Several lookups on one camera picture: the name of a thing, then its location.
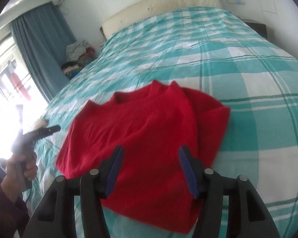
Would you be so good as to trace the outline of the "left forearm dark sleeve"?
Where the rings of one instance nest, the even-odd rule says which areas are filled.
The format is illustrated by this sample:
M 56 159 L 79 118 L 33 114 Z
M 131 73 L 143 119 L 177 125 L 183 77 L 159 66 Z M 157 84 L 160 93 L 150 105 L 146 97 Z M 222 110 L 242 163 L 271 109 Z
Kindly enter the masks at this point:
M 24 233 L 29 222 L 26 203 L 20 196 L 12 202 L 0 184 L 0 237 L 14 237 L 16 231 Z

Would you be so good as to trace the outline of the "person's left hand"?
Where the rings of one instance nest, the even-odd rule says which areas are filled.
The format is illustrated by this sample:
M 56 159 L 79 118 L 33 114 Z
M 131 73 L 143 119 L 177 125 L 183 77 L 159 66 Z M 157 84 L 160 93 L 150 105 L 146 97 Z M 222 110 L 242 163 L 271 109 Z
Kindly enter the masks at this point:
M 36 165 L 37 154 L 31 152 L 31 160 L 28 161 L 26 169 L 22 172 L 23 177 L 32 181 L 36 178 L 38 167 Z M 1 188 L 6 197 L 13 203 L 17 201 L 21 192 L 21 186 L 17 178 L 16 165 L 26 160 L 24 155 L 13 154 L 6 164 L 6 176 L 1 183 Z

